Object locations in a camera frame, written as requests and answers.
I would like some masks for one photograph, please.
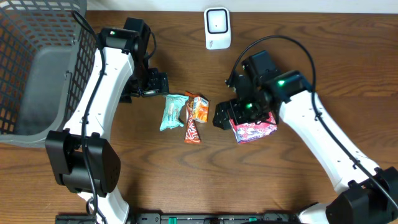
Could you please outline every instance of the white wall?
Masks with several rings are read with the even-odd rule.
[[[89,10],[398,13],[398,0],[88,0]]]

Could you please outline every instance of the wooden tabletop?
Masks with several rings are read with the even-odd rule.
[[[287,125],[237,145],[231,131],[211,123],[215,105],[235,97],[224,80],[238,55],[272,34],[293,37],[309,49],[317,66],[318,94],[334,120],[382,168],[397,165],[396,15],[234,12],[231,47],[207,50],[202,12],[87,14],[96,31],[123,27],[127,17],[145,19],[156,34],[152,66],[168,73],[170,92],[201,93],[210,100],[209,122],[198,124],[201,145],[184,143],[185,127],[159,131],[165,106],[161,96],[118,105],[111,144],[122,162],[118,185],[132,207],[247,213],[298,210],[336,198],[319,162]],[[309,63],[294,44],[270,40],[247,56],[264,49],[283,71],[297,69],[310,78]],[[1,223],[53,223],[59,213],[85,211],[82,199],[55,183],[44,149],[2,145],[0,182]]]

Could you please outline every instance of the teal snack package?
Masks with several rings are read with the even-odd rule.
[[[161,131],[166,128],[173,129],[177,126],[184,127],[184,124],[180,121],[180,112],[188,98],[189,96],[182,95],[166,96],[166,107],[164,108],[162,124],[160,125]]]

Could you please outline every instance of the snack package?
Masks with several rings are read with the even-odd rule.
[[[160,125],[161,131],[166,128],[173,129],[177,126],[184,126],[184,124],[180,122],[179,118],[182,106],[188,98],[188,96],[182,95],[166,96],[166,107],[164,108],[162,124]]]
[[[275,119],[271,112],[269,112],[269,119],[267,121],[275,123]],[[245,144],[264,136],[268,136],[277,129],[276,125],[268,123],[246,123],[235,125],[232,119],[229,122],[231,123],[232,130],[238,144]]]
[[[193,99],[192,118],[195,121],[206,123],[207,114],[209,112],[209,102],[200,96]]]
[[[186,96],[189,96],[187,100],[187,132],[185,133],[185,140],[186,143],[192,144],[200,144],[201,140],[199,137],[199,133],[197,130],[197,126],[193,120],[193,99],[199,95],[194,95],[189,92],[185,92]]]

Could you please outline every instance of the gray basket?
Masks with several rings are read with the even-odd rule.
[[[43,147],[79,104],[94,64],[92,36],[70,11],[86,1],[0,1],[0,142]]]

